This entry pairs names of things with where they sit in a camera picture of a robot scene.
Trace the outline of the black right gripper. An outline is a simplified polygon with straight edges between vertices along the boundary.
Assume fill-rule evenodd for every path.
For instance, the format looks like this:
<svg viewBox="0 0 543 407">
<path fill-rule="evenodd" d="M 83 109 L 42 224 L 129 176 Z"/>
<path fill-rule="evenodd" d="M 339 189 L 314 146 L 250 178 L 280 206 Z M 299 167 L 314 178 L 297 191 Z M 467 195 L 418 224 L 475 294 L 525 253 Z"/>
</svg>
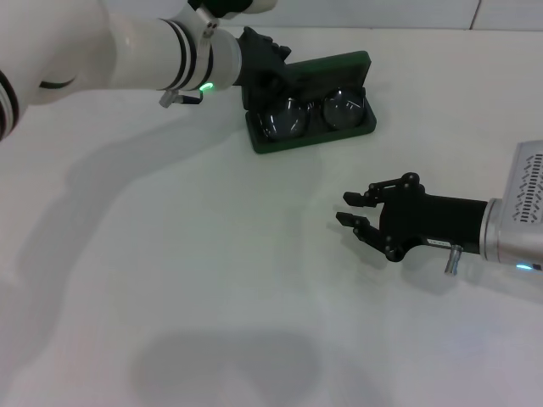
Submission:
<svg viewBox="0 0 543 407">
<path fill-rule="evenodd" d="M 467 253 L 480 253 L 480 230 L 488 203 L 428 194 L 416 173 L 372 183 L 364 193 L 345 192 L 343 200 L 357 208 L 383 205 L 378 229 L 364 216 L 337 212 L 336 219 L 390 261 L 403 260 L 417 246 L 457 245 Z"/>
</svg>

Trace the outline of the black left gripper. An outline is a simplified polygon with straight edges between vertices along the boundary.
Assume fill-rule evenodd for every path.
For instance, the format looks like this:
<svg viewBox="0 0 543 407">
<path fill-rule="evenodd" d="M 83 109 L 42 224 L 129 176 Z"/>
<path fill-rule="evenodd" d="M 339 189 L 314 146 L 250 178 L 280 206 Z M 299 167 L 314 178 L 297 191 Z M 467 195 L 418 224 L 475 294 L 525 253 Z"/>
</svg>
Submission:
<svg viewBox="0 0 543 407">
<path fill-rule="evenodd" d="M 248 26 L 238 38 L 238 46 L 242 65 L 237 85 L 254 84 L 253 101 L 257 105 L 267 105 L 280 98 L 287 91 L 287 76 L 279 71 L 285 69 L 285 60 L 292 50 Z"/>
</svg>

